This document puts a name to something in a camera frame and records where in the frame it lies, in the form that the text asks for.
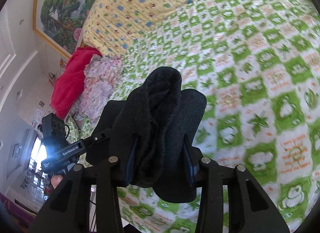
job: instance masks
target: waterfall painting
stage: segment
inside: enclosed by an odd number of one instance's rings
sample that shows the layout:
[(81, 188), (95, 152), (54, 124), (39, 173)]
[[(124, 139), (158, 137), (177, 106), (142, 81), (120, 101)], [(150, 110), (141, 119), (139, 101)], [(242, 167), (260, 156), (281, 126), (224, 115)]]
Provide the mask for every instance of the waterfall painting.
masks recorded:
[(82, 26), (95, 0), (34, 0), (33, 30), (69, 58), (82, 42)]

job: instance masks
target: floral blanket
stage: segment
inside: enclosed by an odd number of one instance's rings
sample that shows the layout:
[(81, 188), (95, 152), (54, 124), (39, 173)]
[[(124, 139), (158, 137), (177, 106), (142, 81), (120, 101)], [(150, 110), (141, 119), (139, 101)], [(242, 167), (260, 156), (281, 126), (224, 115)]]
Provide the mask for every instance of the floral blanket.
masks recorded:
[[(220, 165), (244, 164), (294, 232), (320, 193), (320, 16), (313, 4), (195, 0), (179, 7), (128, 49), (110, 99), (126, 99), (160, 66), (178, 69), (183, 89), (207, 97), (193, 146)], [(185, 204), (136, 186), (118, 195), (122, 217), (141, 232), (195, 231), (200, 189)], [(227, 232), (227, 198), (224, 207)]]
[(114, 86), (119, 83), (122, 72), (122, 57), (93, 55), (84, 69), (84, 91), (80, 96), (78, 115), (99, 121), (103, 108), (109, 101)]

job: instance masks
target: white wall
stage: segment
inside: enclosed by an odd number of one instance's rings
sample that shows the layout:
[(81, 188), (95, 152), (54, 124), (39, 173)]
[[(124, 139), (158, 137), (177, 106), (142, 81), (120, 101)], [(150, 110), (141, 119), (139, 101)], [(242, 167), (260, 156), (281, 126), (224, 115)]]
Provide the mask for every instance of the white wall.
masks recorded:
[[(52, 112), (50, 107), (52, 92), (53, 85), (49, 82), (48, 77), (44, 74), (40, 75), (23, 105), (19, 108), (19, 116), (29, 125), (32, 125), (32, 121), (35, 120), (36, 109), (43, 112), (42, 117), (49, 114), (49, 111)], [(39, 105), (40, 101), (44, 103), (44, 106)], [(35, 129), (37, 129), (39, 123), (41, 122), (36, 123)]]
[(7, 0), (0, 12), (0, 191), (37, 210), (32, 196), (20, 188), (36, 131), (30, 130), (20, 160), (11, 158), (12, 148), (25, 140), (38, 100), (45, 102), (47, 113), (48, 73), (60, 75), (62, 56), (33, 32), (33, 1)]
[(9, 189), (15, 177), (23, 171), (16, 161), (10, 163), (12, 160), (9, 160), (12, 145), (24, 136), (29, 127), (18, 113), (46, 68), (43, 64), (45, 61), (42, 60), (43, 53), (38, 52), (38, 49), (46, 49), (46, 44), (37, 39), (32, 30), (32, 10), (33, 0), (7, 0), (0, 12), (0, 191), (2, 193)]

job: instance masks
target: bed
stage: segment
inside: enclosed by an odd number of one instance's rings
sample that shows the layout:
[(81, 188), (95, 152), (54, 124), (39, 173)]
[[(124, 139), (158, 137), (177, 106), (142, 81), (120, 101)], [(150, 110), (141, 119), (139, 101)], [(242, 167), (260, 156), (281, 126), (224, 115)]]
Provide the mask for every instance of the bed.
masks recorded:
[(176, 7), (194, 0), (96, 0), (83, 26), (83, 40), (102, 54), (124, 55)]

